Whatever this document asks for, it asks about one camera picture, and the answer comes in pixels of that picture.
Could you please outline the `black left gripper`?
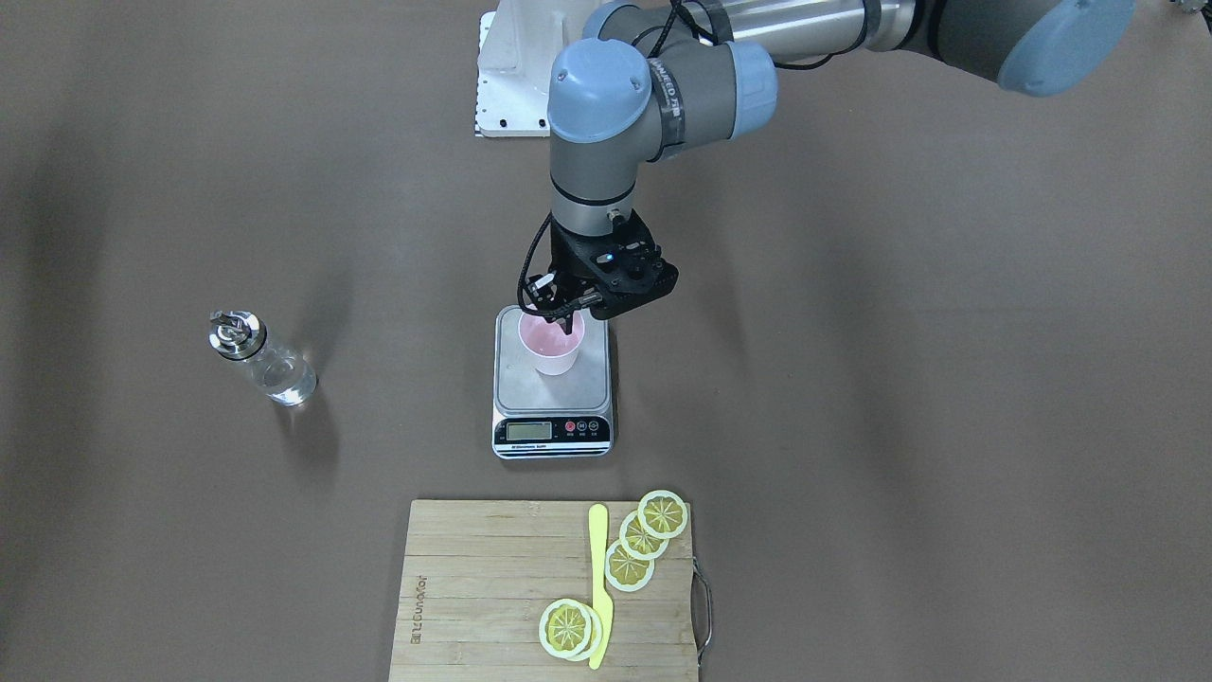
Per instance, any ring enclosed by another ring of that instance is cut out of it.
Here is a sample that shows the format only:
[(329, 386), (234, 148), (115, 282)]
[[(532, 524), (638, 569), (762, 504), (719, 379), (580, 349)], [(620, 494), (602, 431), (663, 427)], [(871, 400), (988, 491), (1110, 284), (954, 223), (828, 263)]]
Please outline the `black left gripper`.
[(549, 273), (524, 276), (524, 308), (536, 314), (559, 314), (564, 336), (583, 336), (585, 322), (581, 311), (594, 319), (614, 319), (633, 309), (631, 294), (610, 283), (612, 267), (602, 267), (598, 258), (621, 245), (627, 220), (611, 220), (604, 236), (581, 236), (550, 220)]

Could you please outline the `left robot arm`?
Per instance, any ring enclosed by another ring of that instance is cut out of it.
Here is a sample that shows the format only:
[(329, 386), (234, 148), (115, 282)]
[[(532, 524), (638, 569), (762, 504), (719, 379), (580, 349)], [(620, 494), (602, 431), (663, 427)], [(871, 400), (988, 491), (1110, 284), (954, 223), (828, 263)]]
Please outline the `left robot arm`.
[(1000, 88), (1060, 94), (1109, 56), (1132, 1), (671, 1), (594, 8), (549, 73), (550, 263), (524, 259), (524, 314), (570, 333), (670, 293), (676, 267), (633, 211), (639, 167), (762, 128), (778, 73), (869, 50), (934, 58)]

